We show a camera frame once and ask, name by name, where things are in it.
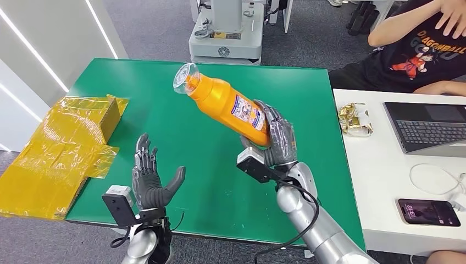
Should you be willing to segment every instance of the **gray carpet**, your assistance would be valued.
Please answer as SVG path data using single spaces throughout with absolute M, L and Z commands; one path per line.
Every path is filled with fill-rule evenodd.
M 132 59 L 187 62 L 187 40 L 193 22 L 188 0 L 105 0 L 108 13 Z M 352 37 L 344 27 L 354 9 L 333 8 L 327 1 L 294 0 L 288 34 L 283 20 L 264 29 L 264 65 L 336 69 L 371 51 L 367 37 Z M 0 151 L 0 175 L 17 153 Z M 111 249 L 120 235 L 101 227 L 39 219 L 0 217 L 0 263 L 118 263 L 127 244 Z M 263 245 L 175 236 L 174 263 L 252 263 Z M 370 252 L 381 264 L 408 264 L 409 256 Z M 260 263 L 317 263 L 300 249 L 285 249 L 260 258 Z M 415 264 L 425 258 L 415 257 Z

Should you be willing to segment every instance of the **clear bottle cap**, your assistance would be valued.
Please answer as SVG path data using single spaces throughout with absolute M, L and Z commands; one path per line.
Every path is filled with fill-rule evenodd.
M 191 94 L 197 87 L 201 75 L 194 63 L 183 65 L 173 79 L 173 90 L 179 94 Z

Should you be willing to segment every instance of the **plastic bottle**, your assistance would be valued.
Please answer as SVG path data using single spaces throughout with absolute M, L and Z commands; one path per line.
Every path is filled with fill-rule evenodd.
M 194 63 L 183 65 L 175 75 L 173 89 L 187 94 L 206 115 L 247 137 L 269 146 L 268 125 L 259 106 L 223 80 L 209 78 Z

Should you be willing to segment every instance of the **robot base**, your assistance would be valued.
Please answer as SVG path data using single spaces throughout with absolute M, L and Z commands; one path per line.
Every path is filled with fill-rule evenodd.
M 264 28 L 264 5 L 255 3 L 242 4 L 242 11 L 253 12 L 252 16 L 241 14 L 240 32 L 215 30 L 205 38 L 196 38 L 195 32 L 201 29 L 202 23 L 212 20 L 212 10 L 202 8 L 196 25 L 189 39 L 191 60 L 193 62 L 225 63 L 225 64 L 260 64 L 262 53 L 262 33 Z
M 221 57 L 201 57 L 191 56 L 191 61 L 194 63 L 215 63 L 215 64 L 244 64 L 244 65 L 260 65 L 260 59 L 249 60 L 239 58 L 221 58 Z

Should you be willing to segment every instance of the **black cable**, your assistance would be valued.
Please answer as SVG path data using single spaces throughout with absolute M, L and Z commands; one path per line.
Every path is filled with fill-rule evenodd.
M 175 228 L 170 229 L 170 230 L 171 230 L 171 231 L 174 231 L 176 228 L 178 228 L 178 227 L 181 225 L 181 222 L 183 222 L 183 218 L 185 218 L 185 211 L 183 211 L 183 213 L 181 214 L 180 222 L 176 225 Z
M 275 251 L 275 250 L 279 250 L 280 248 L 287 247 L 287 246 L 293 244 L 294 242 L 296 242 L 296 240 L 300 239 L 305 233 L 307 233 L 307 231 L 309 231 L 312 228 L 312 226 L 314 226 L 315 221 L 317 221 L 317 218 L 319 217 L 319 203 L 317 202 L 317 199 L 312 194 L 310 194 L 310 192 L 308 192 L 304 188 L 301 188 L 301 187 L 296 186 L 296 185 L 291 184 L 291 183 L 287 183 L 286 181 L 283 181 L 283 180 L 277 180 L 277 182 L 279 182 L 280 184 L 283 184 L 285 186 L 293 187 L 296 190 L 307 194 L 315 204 L 315 215 L 312 218 L 312 221 L 310 222 L 310 224 L 303 231 L 301 231 L 297 236 L 295 236 L 294 238 L 290 239 L 289 241 L 287 241 L 287 242 L 285 242 L 283 244 L 273 246 L 270 249 L 266 249 L 266 250 L 262 250 L 262 251 L 257 252 L 254 255 L 254 264 L 257 264 L 257 257 L 259 255 L 263 255 L 263 254 L 267 254 L 267 253 L 270 253 L 270 252 Z
M 270 15 L 273 15 L 273 14 L 275 14 L 275 13 L 278 12 L 278 11 L 279 11 L 279 10 L 278 10 L 278 8 L 277 8 L 277 9 L 276 9 L 275 11 L 273 11 L 273 12 L 268 12 L 268 13 L 265 14 L 264 18 L 266 18 L 266 17 L 268 17 L 268 16 L 270 16 Z
M 205 4 L 205 3 L 200 3 L 199 6 L 200 6 L 200 7 L 205 7 L 206 9 L 212 9 L 212 6 L 211 6 L 211 5 Z
M 126 230 L 126 234 L 125 236 L 122 236 L 121 238 L 117 238 L 117 239 L 114 239 L 112 240 L 112 242 L 110 242 L 110 247 L 112 249 L 116 249 L 118 248 L 119 246 L 121 246 L 130 236 L 130 230 L 131 230 L 131 227 L 128 227 L 128 229 Z

